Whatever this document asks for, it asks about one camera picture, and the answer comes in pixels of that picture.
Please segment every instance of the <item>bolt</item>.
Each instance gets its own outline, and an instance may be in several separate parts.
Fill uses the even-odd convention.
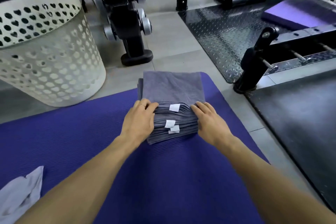
[[[265,32],[265,33],[263,33],[262,38],[267,38],[267,37],[269,37],[270,35],[271,35],[271,33],[269,33],[269,32]]]

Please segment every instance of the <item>gray tile floor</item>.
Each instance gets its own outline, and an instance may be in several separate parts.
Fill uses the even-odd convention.
[[[216,5],[214,0],[188,0],[189,9]],[[154,59],[148,64],[123,67],[120,61],[125,53],[122,41],[109,42],[102,30],[99,13],[88,2],[87,19],[94,35],[102,60],[107,69],[107,79],[102,89],[91,99],[104,97],[125,90],[136,88],[137,80],[146,70],[207,73],[230,107],[242,121],[252,138],[268,158],[269,162],[289,177],[298,188],[318,196],[306,179],[294,165],[288,154],[277,142],[265,124],[250,106],[244,96],[236,94],[232,84],[226,83],[215,65],[203,51],[187,26],[175,12],[176,0],[147,0],[143,6],[153,25],[153,34],[144,37],[146,48],[153,51]],[[321,73],[336,68],[336,59],[306,65],[287,71],[264,76],[258,88],[287,82],[304,76]],[[8,98],[12,91],[17,99]],[[52,107],[35,101],[28,95],[0,81],[0,123],[52,110]]]

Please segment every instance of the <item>white label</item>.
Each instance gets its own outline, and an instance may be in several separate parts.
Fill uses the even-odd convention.
[[[169,107],[169,111],[173,111],[173,112],[179,112],[180,109],[180,104],[172,104]]]
[[[175,125],[175,120],[166,120],[165,128],[172,128]]]
[[[170,128],[170,131],[180,131],[180,126],[175,125],[174,127]]]

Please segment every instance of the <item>white cloth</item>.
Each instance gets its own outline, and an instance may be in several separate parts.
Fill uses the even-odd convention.
[[[13,224],[40,199],[43,166],[0,190],[0,224]]]

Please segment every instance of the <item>purple pad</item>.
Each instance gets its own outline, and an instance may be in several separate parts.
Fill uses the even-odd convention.
[[[263,19],[300,30],[336,22],[336,13],[309,0],[285,0],[263,12]]]
[[[205,99],[263,156],[210,77]],[[119,135],[129,90],[0,125],[0,188],[44,165],[42,196]],[[95,223],[263,223],[229,161],[198,135],[144,142],[126,160]]]

